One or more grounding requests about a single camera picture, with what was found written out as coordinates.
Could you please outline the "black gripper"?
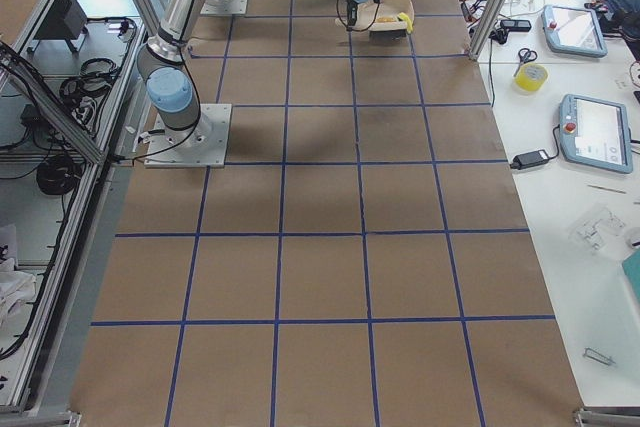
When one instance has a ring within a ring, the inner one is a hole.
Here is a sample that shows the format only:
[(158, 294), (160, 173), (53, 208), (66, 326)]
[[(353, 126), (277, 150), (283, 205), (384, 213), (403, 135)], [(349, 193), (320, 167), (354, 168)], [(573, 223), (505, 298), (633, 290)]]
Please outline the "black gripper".
[(377, 20), (382, 0), (369, 0), (357, 3), (346, 0), (347, 30), (370, 30)]

